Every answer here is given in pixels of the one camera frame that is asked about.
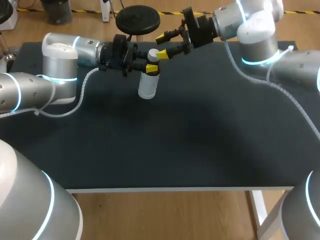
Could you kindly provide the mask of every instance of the white cable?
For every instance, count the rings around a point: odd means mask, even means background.
[[[265,80],[261,80],[258,78],[254,78],[251,76],[246,75],[243,71],[240,70],[240,68],[237,66],[232,53],[230,51],[230,47],[227,41],[224,41],[224,45],[225,45],[225,49],[226,52],[228,54],[228,57],[230,58],[230,61],[234,67],[234,69],[244,78],[248,79],[251,83],[254,84],[263,84],[263,85],[267,85],[269,87],[272,87],[274,89],[277,89],[278,91],[282,92],[284,95],[286,95],[291,102],[293,102],[293,104],[298,108],[298,110],[300,111],[300,113],[302,114],[302,116],[305,118],[305,120],[307,121],[307,123],[309,124],[309,126],[311,127],[312,131],[314,132],[314,134],[316,135],[316,137],[319,139],[320,141],[320,133],[318,131],[318,129],[316,128],[316,126],[314,125],[314,123],[312,122],[312,120],[310,119],[310,117],[308,116],[308,114],[306,113],[306,111],[302,108],[302,106],[298,103],[298,101],[285,89],[283,89],[282,87],[280,87],[279,85],[270,82],[270,81],[265,81]]]
[[[53,99],[53,97],[55,95],[56,86],[55,86],[55,84],[53,84],[50,101],[48,101],[41,109],[27,108],[27,109],[22,109],[22,110],[18,110],[18,111],[7,112],[7,113],[4,113],[4,114],[0,114],[0,119],[6,118],[6,117],[10,117],[10,116],[13,116],[13,115],[17,115],[17,114],[26,113],[26,112],[32,112],[32,111],[36,115],[42,114],[42,115],[44,115],[46,117],[49,117],[49,118],[61,118],[61,117],[65,117],[65,116],[68,116],[70,114],[73,114],[75,111],[77,111],[80,108],[80,106],[82,104],[82,101],[83,101],[83,98],[84,98],[84,94],[85,94],[86,83],[87,83],[89,77],[91,76],[91,74],[93,74],[93,73],[95,73],[97,71],[99,71],[98,67],[93,69],[93,70],[91,70],[90,72],[88,72],[87,75],[85,76],[85,78],[83,80],[83,83],[82,83],[82,87],[81,87],[81,94],[80,94],[79,102],[75,106],[75,108],[72,109],[71,111],[68,111],[68,112],[63,113],[63,114],[50,114],[50,113],[47,113],[47,112],[42,110],[52,101],[52,99]]]
[[[35,111],[34,114],[37,115],[39,113],[39,114],[42,114],[42,115],[44,115],[46,117],[49,117],[49,118],[62,118],[62,117],[66,117],[66,116],[68,116],[70,114],[73,114],[75,111],[77,111],[80,108],[80,106],[82,104],[82,101],[84,99],[84,94],[85,94],[85,87],[86,87],[86,84],[87,84],[87,81],[88,81],[89,77],[91,76],[91,74],[93,74],[93,73],[95,73],[97,71],[99,71],[98,67],[93,69],[93,70],[91,70],[90,72],[88,72],[87,75],[85,76],[85,78],[83,80],[83,83],[82,83],[82,87],[81,87],[80,99],[79,99],[79,102],[75,106],[74,109],[72,109],[71,111],[68,111],[66,113],[63,113],[63,114],[50,114],[50,113],[47,113],[47,112],[39,109],[39,111],[38,112]]]
[[[270,82],[271,69],[272,69],[272,67],[275,65],[275,63],[276,63],[280,58],[282,58],[284,55],[286,55],[288,52],[292,52],[293,50],[294,50],[294,46],[292,46],[292,45],[288,46],[288,48],[287,48],[285,51],[283,51],[282,53],[280,53],[280,56],[277,57],[277,59],[270,64],[270,66],[269,66],[269,68],[268,68],[268,72],[266,73],[266,81],[267,81],[267,82]]]
[[[43,109],[44,109],[46,106],[48,106],[48,105],[51,103],[51,101],[54,99],[55,94],[56,94],[56,85],[55,85],[55,83],[54,83],[54,80],[51,79],[51,77],[49,77],[49,76],[46,76],[46,75],[43,75],[43,74],[38,74],[38,75],[36,75],[36,77],[42,77],[42,78],[44,78],[44,79],[47,79],[47,80],[51,81],[51,85],[52,85],[51,96],[50,96],[49,101],[47,101],[47,103],[46,103],[45,105],[43,105],[42,108],[39,109],[39,110],[43,110]]]

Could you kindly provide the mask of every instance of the black table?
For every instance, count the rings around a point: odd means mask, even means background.
[[[238,43],[230,48],[239,63]],[[78,68],[78,97],[90,70]],[[12,72],[41,74],[41,43],[25,43]],[[139,80],[138,72],[97,72],[77,112],[2,119],[0,139],[71,190],[289,187],[320,167],[320,144],[296,107],[240,77],[221,42],[161,62],[151,100],[138,96]],[[318,94],[287,90],[320,128]],[[77,102],[46,111],[65,113]]]

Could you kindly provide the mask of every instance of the stool seat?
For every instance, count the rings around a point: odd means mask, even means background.
[[[156,30],[160,25],[160,16],[152,7],[133,5],[119,11],[115,24],[125,34],[140,36]]]
[[[0,24],[6,22],[14,13],[14,9],[8,0],[0,0]]]

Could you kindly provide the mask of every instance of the black stool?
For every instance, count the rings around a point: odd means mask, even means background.
[[[143,5],[128,6],[119,11],[115,18],[117,28],[125,34],[136,36],[137,42],[143,35],[152,33],[160,25],[159,13],[152,7]]]
[[[11,3],[8,0],[0,0],[0,24],[6,22],[14,13],[14,9]],[[12,65],[14,64],[15,55],[13,55],[7,44],[6,41],[0,32],[0,49],[3,51],[3,58],[6,62],[6,69],[7,72],[10,71]]]

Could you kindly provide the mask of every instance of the white plastic bottle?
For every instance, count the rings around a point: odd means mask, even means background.
[[[159,58],[157,53],[159,50],[157,49],[150,49],[148,52],[148,63],[152,65],[159,65]],[[152,99],[157,90],[157,85],[159,81],[160,71],[158,69],[157,72],[149,72],[144,73],[141,72],[140,83],[138,94],[143,99]]]

